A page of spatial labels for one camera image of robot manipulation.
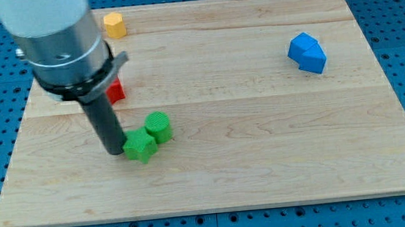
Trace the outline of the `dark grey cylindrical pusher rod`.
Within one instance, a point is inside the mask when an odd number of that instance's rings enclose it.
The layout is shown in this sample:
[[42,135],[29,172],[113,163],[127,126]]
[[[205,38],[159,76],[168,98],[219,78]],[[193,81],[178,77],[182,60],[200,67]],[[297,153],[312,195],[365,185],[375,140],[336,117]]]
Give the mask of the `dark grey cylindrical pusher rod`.
[[107,153],[110,155],[123,154],[123,145],[127,136],[122,130],[107,95],[102,94],[88,103],[80,102],[80,106]]

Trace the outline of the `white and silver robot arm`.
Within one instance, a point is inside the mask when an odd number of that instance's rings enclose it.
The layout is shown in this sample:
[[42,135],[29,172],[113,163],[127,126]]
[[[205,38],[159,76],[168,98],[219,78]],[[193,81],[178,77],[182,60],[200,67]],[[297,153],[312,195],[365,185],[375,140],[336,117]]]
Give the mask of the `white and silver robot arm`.
[[76,101],[106,151],[122,153],[123,133],[106,89],[127,62],[103,39],[88,0],[0,0],[0,21],[40,87],[59,101]]

